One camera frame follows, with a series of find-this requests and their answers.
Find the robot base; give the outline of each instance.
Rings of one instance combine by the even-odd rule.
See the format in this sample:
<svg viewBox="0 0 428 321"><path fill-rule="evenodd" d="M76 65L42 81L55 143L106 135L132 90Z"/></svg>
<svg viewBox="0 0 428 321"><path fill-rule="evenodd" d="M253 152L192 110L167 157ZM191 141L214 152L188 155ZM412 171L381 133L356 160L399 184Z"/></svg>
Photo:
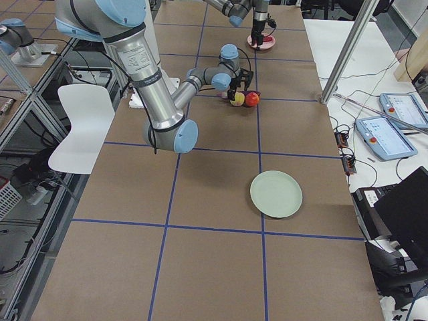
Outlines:
<svg viewBox="0 0 428 321"><path fill-rule="evenodd" d="M58 45L45 45L40 44L41 51L42 52L51 52L55 51L58 48ZM50 55L41 55L41 57L37 58L36 60L33 60L32 62L28 62L27 60L22 59L19 52L15 53L11 60L12 62L18 66L18 67L42 67L46 60L50 57Z"/></svg>

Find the table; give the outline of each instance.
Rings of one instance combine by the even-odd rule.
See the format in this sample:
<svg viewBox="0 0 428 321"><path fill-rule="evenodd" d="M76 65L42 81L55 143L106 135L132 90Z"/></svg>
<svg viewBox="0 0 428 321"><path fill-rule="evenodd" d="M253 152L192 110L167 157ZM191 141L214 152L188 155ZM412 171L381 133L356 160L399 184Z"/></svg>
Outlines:
<svg viewBox="0 0 428 321"><path fill-rule="evenodd" d="M123 100L33 321L383 320L300 10L271 13L277 46L254 53L250 18L233 29L204 3L163 3L155 30L169 76L215 66L235 43L261 102L201 92L187 110L197 147L154 155L144 111ZM289 219L251 203L268 170L302 187Z"/></svg>
<svg viewBox="0 0 428 321"><path fill-rule="evenodd" d="M330 75L352 27L352 22L305 20L305 26L308 30L308 37L314 53L321 85L324 86L326 83L324 78ZM411 83L396 81L394 71L399 64L395 62L394 53L391 51L376 23L370 22L343 73L342 79L338 83L337 92L344 96L351 95L355 90L362 90L373 95L379 95L383 92L413 92L418 101L424 106L425 104L418 93L415 92L415 88ZM352 75L365 74L369 76L348 78ZM381 111L381 105L377 97L370 97L363 92L355 92L351 98ZM354 119L340 108L342 104L343 101L338 98L333 97L330 99L328 102L329 113L339 121L339 124L347 124L352 128ZM357 116L360 111L360 108L354 107L350 103L346 103L343 108L354 116ZM363 110L358 118L370 116L376 115L373 112ZM332 124L333 127L336 126L334 120L332 120ZM359 135L354 137L353 130L350 131L350 138L348 140L350 147L355 151L357 159L372 165L376 169L377 180L375 186L383 186L398 183L400 177L405 178L421 165L428 168L427 136L418 134L408 136L408 138L418 150L418 155L401 160L398 166L397 163L399 160L385 162L378 159ZM397 176L396 169L398 169L400 177ZM376 174L369 166L357 163L356 170L357 174L350 176L351 192L356 191L360 187L371 186L375 181Z"/></svg>
<svg viewBox="0 0 428 321"><path fill-rule="evenodd" d="M56 30L54 14L53 1L5 0L0 4L0 21L9 18L21 19L34 38L49 39L36 40L38 43L55 44L58 46L56 51L64 56L71 49L71 45L67 44L70 38ZM55 73L63 66L63 61L56 56L51 56L41 67L16 67L4 53L1 53L1 57L0 90L9 93L9 96L23 92L26 97L20 99L22 104L17 112L10 113L11 117L4 124L4 130L0 132L0 150L9 142L30 110L35 112L58 140L65 137L64 127L41 97L41 93Z"/></svg>

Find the floor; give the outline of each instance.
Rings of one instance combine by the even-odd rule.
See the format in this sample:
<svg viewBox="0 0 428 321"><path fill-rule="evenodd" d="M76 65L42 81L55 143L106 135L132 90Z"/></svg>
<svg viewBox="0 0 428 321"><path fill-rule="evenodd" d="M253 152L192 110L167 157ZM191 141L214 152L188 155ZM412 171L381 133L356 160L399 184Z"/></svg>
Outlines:
<svg viewBox="0 0 428 321"><path fill-rule="evenodd" d="M324 10L323 9L313 9L312 12L307 12L304 14L305 19L323 19ZM328 19L337 20L341 17L350 19L351 16L348 15L339 5L336 4L334 10L328 12ZM393 11L393 8L390 9L388 13L381 13L378 15L375 20L385 39L389 43L393 51L398 51L399 49L410 48L412 43L415 41L415 36L412 33L409 33L410 29L404 25L403 21L399 21L399 17ZM422 100L426 105L428 105L428 87L426 82L421 84L416 84L417 89L419 90L419 95L422 97Z"/></svg>

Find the plate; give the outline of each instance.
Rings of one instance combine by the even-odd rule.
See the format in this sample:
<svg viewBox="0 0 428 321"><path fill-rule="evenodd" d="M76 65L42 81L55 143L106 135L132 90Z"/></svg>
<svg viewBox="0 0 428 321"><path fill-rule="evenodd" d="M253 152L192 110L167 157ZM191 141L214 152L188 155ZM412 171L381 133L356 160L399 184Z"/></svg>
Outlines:
<svg viewBox="0 0 428 321"><path fill-rule="evenodd" d="M261 34L263 36L268 35L267 33L264 33L264 32L262 32ZM271 35L271 37L272 37L271 41L263 41L263 44L260 46L260 50L267 50L267 49L272 48L275 45L275 43L276 43L275 37L272 35ZM251 45L251 36L250 35L247 38L247 43L251 48L255 49L257 47L256 45Z"/></svg>
<svg viewBox="0 0 428 321"><path fill-rule="evenodd" d="M270 217L293 215L302 205L303 195L299 184L288 174L266 171L256 176L250 187L254 205Z"/></svg>

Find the black monitor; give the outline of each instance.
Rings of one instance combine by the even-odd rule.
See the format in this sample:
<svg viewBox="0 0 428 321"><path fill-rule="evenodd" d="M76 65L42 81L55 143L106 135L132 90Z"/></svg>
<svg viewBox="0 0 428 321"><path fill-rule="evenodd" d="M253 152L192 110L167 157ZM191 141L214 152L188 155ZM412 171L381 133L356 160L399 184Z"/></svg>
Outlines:
<svg viewBox="0 0 428 321"><path fill-rule="evenodd" d="M428 171L419 167L374 207L415 265L428 268Z"/></svg>

